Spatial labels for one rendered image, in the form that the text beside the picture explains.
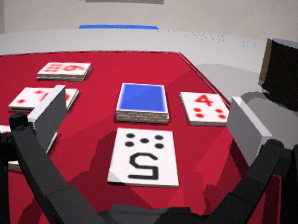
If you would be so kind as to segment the dark red card cloth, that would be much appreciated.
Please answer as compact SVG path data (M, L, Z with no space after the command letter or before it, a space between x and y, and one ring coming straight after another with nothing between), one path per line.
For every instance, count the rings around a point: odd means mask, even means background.
M84 80L37 80L48 63L91 63ZM164 85L168 123L117 121L122 83ZM79 52L0 57L0 125L9 126L10 103L25 89L80 90L48 154L66 182L98 213L112 204L145 209L190 207L208 218L249 169L227 126L189 125L180 92L211 93L177 53ZM107 184L118 128L172 131L178 188ZM8 169L11 224L50 224L22 171ZM281 177L273 175L247 224L280 224Z
M24 54L10 54L2 56L15 56L15 55L30 55L30 54L49 54L49 53L79 53L79 52L147 52L147 53L177 53L194 71L195 73L209 86L215 93L219 94L224 104L230 109L230 102L219 92L219 90L181 53L181 52L161 52L161 51L64 51L64 52L41 52L41 53L24 53Z

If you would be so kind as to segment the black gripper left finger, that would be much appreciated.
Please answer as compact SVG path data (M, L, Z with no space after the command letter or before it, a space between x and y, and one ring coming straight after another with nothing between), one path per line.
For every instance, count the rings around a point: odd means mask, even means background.
M9 116L11 132L0 131L0 224L11 224L8 162L12 161L18 161L50 224L108 224L75 185L69 186L45 152L66 116L65 85L56 85L28 116Z

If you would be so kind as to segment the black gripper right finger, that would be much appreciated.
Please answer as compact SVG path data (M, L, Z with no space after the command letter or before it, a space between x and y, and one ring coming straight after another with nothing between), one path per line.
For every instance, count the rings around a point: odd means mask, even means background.
M298 224L298 144L291 150L272 139L240 97L231 99L226 126L249 169L203 224L247 224L273 175L282 176L280 224Z

